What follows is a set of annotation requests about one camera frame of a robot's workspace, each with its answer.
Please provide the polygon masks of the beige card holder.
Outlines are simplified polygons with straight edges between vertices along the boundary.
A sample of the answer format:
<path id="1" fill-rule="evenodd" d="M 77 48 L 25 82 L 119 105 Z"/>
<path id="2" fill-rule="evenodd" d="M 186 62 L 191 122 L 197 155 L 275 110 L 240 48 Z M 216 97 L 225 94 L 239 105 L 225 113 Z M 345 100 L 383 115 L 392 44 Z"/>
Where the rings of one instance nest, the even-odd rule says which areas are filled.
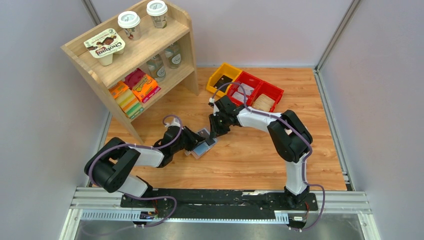
<path id="1" fill-rule="evenodd" d="M 201 156 L 203 156 L 206 152 L 208 152 L 214 145 L 212 146 L 208 146 L 205 141 L 201 144 L 199 144 L 198 146 L 195 147 L 194 150 L 192 151 L 185 151 L 185 155 L 189 156 L 192 155 L 195 159 L 199 159 Z"/>

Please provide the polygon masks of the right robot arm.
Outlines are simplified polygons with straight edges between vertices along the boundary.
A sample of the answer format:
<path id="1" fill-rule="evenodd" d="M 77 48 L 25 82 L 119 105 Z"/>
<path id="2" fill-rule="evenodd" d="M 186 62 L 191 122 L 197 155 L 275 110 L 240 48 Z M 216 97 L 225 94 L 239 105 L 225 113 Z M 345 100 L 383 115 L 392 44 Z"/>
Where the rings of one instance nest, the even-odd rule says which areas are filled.
<path id="1" fill-rule="evenodd" d="M 284 113 L 267 112 L 251 106 L 236 105 L 228 96 L 209 99 L 213 108 L 209 115 L 210 138 L 227 134 L 231 126 L 248 127 L 268 133 L 278 155 L 286 164 L 286 205 L 299 209 L 306 201 L 309 188 L 306 184 L 304 160 L 311 155 L 313 138 L 292 110 Z"/>

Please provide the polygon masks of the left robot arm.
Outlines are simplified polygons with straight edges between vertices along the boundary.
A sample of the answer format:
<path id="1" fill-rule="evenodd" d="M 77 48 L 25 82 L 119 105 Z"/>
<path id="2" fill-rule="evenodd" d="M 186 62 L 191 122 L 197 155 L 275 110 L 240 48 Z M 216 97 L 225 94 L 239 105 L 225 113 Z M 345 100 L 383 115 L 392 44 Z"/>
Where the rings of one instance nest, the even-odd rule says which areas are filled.
<path id="1" fill-rule="evenodd" d="M 135 166 L 163 168 L 179 151 L 192 151 L 204 143 L 205 137 L 187 126 L 168 126 L 163 137 L 152 147 L 136 146 L 113 137 L 85 165 L 84 173 L 90 181 L 108 193 L 121 192 L 132 196 L 140 207 L 153 201 L 152 186 L 138 176 L 131 175 Z"/>

